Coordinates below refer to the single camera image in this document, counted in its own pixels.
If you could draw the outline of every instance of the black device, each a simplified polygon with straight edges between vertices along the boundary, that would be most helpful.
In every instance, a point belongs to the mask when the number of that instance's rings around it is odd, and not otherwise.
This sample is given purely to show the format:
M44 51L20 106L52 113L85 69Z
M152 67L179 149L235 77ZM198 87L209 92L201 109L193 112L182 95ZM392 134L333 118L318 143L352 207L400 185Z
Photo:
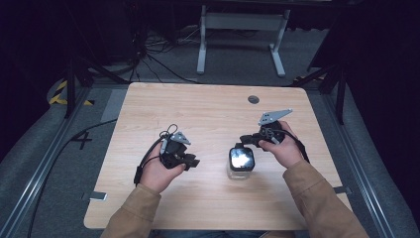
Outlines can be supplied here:
M169 133L170 127L175 126L176 129L173 133ZM196 168L199 160L195 159L195 156L192 154L185 154L186 146L191 145L191 143L186 139L182 132L176 132L177 126L175 124L170 125L166 131L160 133L159 138L154 142L154 144L149 148L143 157L140 165L137 166L136 174L134 176L134 184L137 185L140 182L140 178L143 174L143 167L153 159L160 159L160 162L167 168L172 169L180 164L185 164L185 171L188 171L191 167ZM154 158L147 158L151 154L154 147L163 142L160 148L159 155Z
M162 149L160 150L160 161L167 168L172 169L180 164L185 164L185 170L189 168L196 168L199 160L195 160L192 154L185 154L186 146L179 141L174 140L176 137L183 137L178 135L171 135L163 142Z
M302 153L303 159L309 163L309 158L308 158L308 155L306 154L305 146L296 137L294 137L290 132L283 130L281 128L280 122L278 121L278 119L280 119L281 117L291 112L292 112L292 109L287 109L283 111L265 112L262 115L262 118L260 119L260 122L259 122L260 130L257 133L254 133L252 135L241 136L240 137L241 143L239 144L237 143L235 148L231 149L229 156L231 156L232 150L236 150L237 148L244 148L244 145L254 145L257 148L260 148L261 147L259 145L260 140L265 140L265 141L278 145L284 140L284 137L287 135L295 141L297 147Z
M259 141L265 140L268 142L280 144L284 140L284 133L278 121L260 126L258 133L252 135L244 135L240 137L241 143L244 145L254 145L260 148Z

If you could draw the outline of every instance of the tan sleeve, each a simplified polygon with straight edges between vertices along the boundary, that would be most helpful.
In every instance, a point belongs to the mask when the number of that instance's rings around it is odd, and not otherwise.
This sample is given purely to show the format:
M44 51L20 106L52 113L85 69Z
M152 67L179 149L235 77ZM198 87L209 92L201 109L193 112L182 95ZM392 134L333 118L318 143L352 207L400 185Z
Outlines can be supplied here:
M139 184L112 215L101 237L147 238L160 198L160 194Z
M354 213L310 164L301 161L283 177L312 238L368 237Z

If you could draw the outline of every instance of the gray carpet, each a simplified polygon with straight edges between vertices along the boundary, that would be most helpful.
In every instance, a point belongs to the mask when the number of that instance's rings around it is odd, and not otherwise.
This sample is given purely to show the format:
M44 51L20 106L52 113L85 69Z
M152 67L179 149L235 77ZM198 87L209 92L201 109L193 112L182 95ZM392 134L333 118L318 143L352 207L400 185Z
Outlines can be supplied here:
M208 84L237 84L282 86L289 84L296 76L306 75L306 67L312 60L326 32L295 31L286 32L280 47L280 56L286 71L285 78L276 75L267 45L274 35L256 33L254 36L242 36L233 32L216 32L208 39L206 70L203 75L195 73L198 45L175 48L168 53L152 55L177 74L185 78ZM154 60L145 59L132 76L134 81L179 82L182 79L163 68ZM129 79L131 73L122 77ZM340 177L345 186L353 191L349 200L356 216L367 230L370 237L379 237L377 227L371 218L363 194L355 180L334 120L328 114L325 99L332 95L320 95L312 88L318 83L305 85L309 99L323 131L327 145L333 156ZM94 100L93 106L82 106L76 112L65 139L92 125L115 119L121 108L126 86L116 85L107 78L97 78L86 99ZM26 183L31 178L45 151L52 142L55 132L63 121L65 105L55 104L22 137L5 160L0 164L0 224L4 224L18 202ZM377 192L379 202L390 223L395 237L419 237L419 231L412 219L398 189L384 168L377 151L368 135L364 122L354 104L351 91L348 90L345 102L345 129L352 139L361 163ZM85 192L93 189L100 171L114 124L88 130L84 148L80 142L70 142L59 155L49 177L46 189L38 207L32 237L99 237L101 230L89 230L83 226L84 213L88 201L82 200ZM15 237L26 237L31 220L32 208L25 215ZM296 232L297 237L307 237L307 232Z

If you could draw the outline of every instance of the dark background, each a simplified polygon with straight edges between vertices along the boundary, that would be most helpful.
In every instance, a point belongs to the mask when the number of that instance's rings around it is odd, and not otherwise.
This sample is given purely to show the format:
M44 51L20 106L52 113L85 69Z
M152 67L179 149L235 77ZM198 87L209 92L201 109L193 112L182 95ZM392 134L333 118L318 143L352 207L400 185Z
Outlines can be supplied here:
M62 78L73 54L102 65L132 60L142 50L148 28L171 40L174 31L197 24L199 18L197 6L125 4L96 0L0 3L0 160L49 109L47 93ZM419 12L415 0L366 0L356 11L296 10L289 21L291 29L331 28L312 66L340 63L345 68L370 136L417 224ZM132 39L135 45L128 44Z

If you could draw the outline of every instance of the table surface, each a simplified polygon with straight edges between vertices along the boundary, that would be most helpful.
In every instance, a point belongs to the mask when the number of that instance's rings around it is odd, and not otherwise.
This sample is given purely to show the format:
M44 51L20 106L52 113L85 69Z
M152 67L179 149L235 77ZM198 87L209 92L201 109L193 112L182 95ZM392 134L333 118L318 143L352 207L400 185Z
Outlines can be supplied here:
M250 95L260 99L248 101ZM287 121L306 147L311 164L332 186L341 181L306 92L301 88L132 83L120 112L84 224L104 228L134 189L136 167L158 134L176 124L191 142L186 153L200 160L161 194L154 229L301 230L304 219L282 178L284 168L252 145L250 178L227 176L229 150L256 133L264 112L292 108ZM349 207L345 194L339 197Z

